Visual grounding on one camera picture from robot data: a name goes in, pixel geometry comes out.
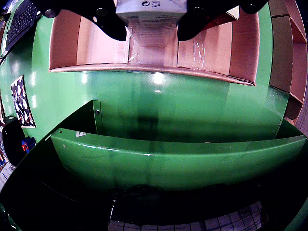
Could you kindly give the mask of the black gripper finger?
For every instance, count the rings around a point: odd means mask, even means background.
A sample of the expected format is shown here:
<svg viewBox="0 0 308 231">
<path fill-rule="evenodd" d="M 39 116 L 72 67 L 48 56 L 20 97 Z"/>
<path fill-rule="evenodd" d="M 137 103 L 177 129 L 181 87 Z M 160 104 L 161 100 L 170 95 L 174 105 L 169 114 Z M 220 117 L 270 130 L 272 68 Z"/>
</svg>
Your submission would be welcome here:
<svg viewBox="0 0 308 231">
<path fill-rule="evenodd" d="M 178 40 L 194 38 L 212 20 L 234 7 L 240 6 L 245 13 L 255 14 L 266 3 L 266 0 L 189 0 L 187 12 L 178 23 Z"/>
<path fill-rule="evenodd" d="M 48 18 L 55 18 L 61 10 L 69 10 L 92 21 L 109 37 L 126 40 L 126 27 L 116 14 L 113 0 L 32 0 L 31 2 Z"/>
</svg>

